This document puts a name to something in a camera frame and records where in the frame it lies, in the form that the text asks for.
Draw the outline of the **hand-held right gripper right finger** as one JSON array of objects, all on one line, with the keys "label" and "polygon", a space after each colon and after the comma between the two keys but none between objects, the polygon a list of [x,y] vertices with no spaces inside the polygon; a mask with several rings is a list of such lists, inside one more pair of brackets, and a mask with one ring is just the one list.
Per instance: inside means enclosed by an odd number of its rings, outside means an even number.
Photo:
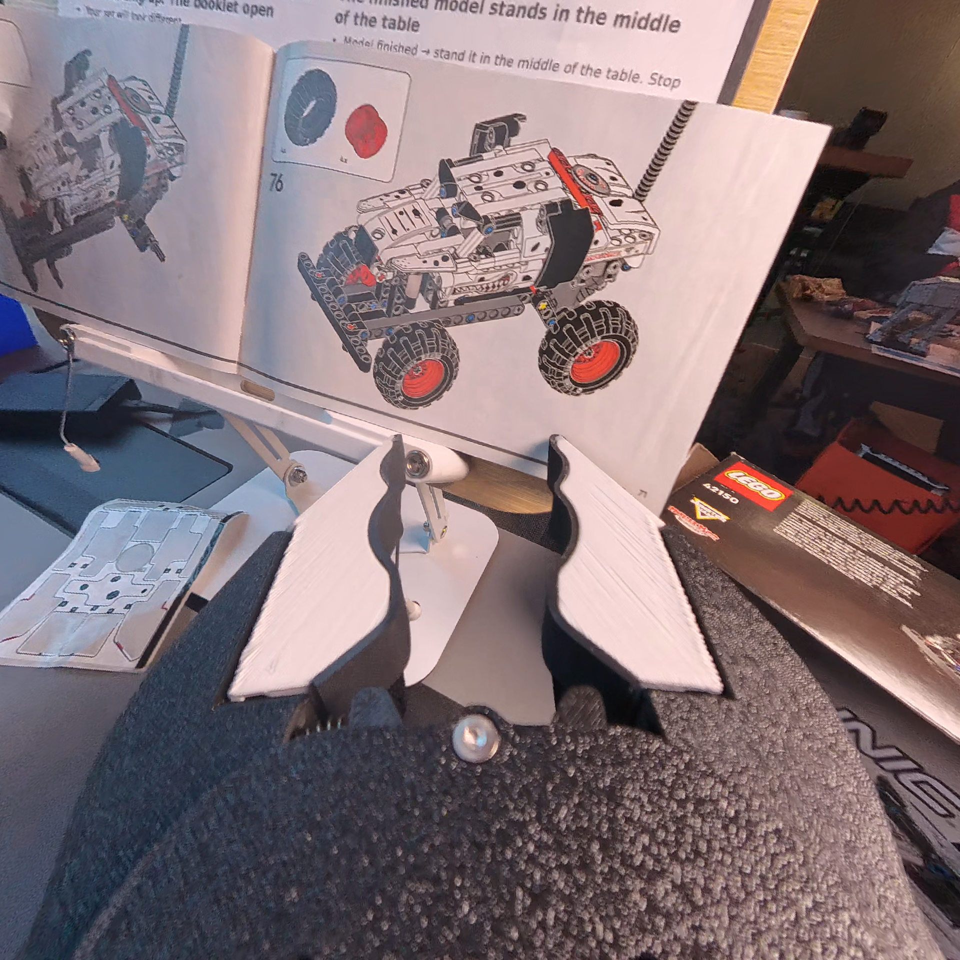
[{"label": "hand-held right gripper right finger", "polygon": [[662,537],[663,523],[562,435],[549,440],[550,527],[562,544],[544,660],[590,654],[634,689],[721,694],[724,683]]}]

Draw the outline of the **toy truck set box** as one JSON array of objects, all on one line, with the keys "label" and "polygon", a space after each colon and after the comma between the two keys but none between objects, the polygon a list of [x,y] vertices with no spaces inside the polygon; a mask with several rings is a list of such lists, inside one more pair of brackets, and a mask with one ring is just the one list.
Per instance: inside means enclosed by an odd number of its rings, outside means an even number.
[{"label": "toy truck set box", "polygon": [[923,910],[958,942],[958,582],[737,454],[664,520],[775,610],[877,783]]}]

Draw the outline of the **printed paper sheet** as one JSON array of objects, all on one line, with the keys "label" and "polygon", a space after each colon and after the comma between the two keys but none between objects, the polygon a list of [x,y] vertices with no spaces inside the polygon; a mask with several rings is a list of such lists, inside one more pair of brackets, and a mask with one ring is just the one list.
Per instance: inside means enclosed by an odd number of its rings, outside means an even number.
[{"label": "printed paper sheet", "polygon": [[61,15],[198,23],[275,48],[340,42],[605,89],[732,101],[769,2],[66,1]]}]

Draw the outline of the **blue plastic bag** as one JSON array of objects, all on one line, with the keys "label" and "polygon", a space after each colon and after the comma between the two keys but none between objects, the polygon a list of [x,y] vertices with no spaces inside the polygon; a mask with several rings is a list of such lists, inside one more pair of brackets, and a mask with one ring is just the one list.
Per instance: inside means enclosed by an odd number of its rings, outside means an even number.
[{"label": "blue plastic bag", "polygon": [[1,295],[1,381],[39,370],[46,360],[26,308]]}]

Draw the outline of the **white booklet stand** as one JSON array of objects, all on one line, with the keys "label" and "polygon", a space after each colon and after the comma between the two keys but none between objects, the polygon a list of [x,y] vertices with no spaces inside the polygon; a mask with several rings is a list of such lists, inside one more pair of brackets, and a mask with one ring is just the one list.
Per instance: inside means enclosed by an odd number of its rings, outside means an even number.
[{"label": "white booklet stand", "polygon": [[[221,413],[267,465],[218,507],[240,513],[196,583],[210,600],[274,532],[287,529],[307,506],[390,436],[382,426],[280,397],[249,392],[258,384],[196,366],[156,349],[78,323],[64,338],[80,359],[150,383]],[[477,510],[448,506],[438,485],[408,485],[402,498],[404,534],[399,571],[407,598],[417,602],[406,681],[424,680],[437,666],[487,565],[499,534]]]}]

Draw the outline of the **building instruction booklet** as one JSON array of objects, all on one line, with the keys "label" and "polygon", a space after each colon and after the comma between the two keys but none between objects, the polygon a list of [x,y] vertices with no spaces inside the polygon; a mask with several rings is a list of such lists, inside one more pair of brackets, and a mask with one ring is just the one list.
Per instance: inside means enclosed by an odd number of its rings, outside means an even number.
[{"label": "building instruction booklet", "polygon": [[2,6],[2,289],[659,512],[826,130],[215,26]]}]

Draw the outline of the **wooden side table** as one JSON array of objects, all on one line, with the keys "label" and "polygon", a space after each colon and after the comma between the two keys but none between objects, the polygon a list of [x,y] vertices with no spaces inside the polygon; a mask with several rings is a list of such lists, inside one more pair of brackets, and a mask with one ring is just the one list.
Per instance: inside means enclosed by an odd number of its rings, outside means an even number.
[{"label": "wooden side table", "polygon": [[868,327],[865,322],[836,318],[826,306],[817,301],[794,299],[790,296],[786,283],[775,284],[774,292],[785,312],[789,330],[802,347],[958,389],[958,376],[919,366],[900,355],[889,356],[873,352],[872,346],[866,341],[865,331]]}]

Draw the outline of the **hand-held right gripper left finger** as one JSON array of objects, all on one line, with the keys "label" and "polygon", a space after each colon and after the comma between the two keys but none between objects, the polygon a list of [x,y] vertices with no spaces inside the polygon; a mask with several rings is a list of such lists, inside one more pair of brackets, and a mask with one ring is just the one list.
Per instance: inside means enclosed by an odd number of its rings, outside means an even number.
[{"label": "hand-held right gripper left finger", "polygon": [[389,689],[411,652],[397,557],[405,451],[384,442],[294,523],[227,696]]}]

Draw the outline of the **red crate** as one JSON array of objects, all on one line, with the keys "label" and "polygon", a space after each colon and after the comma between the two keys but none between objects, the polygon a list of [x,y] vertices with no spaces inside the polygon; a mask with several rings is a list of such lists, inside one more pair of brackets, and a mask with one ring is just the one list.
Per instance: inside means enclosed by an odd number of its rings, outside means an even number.
[{"label": "red crate", "polygon": [[959,512],[958,466],[898,438],[873,417],[851,419],[797,487],[857,517]]}]

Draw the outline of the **white sticker sheet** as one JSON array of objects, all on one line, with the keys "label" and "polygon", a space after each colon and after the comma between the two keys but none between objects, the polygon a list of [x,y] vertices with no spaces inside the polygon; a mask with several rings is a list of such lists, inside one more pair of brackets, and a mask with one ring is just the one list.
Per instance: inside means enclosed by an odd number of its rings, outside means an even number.
[{"label": "white sticker sheet", "polygon": [[233,518],[160,501],[103,503],[2,611],[2,664],[145,668]]}]

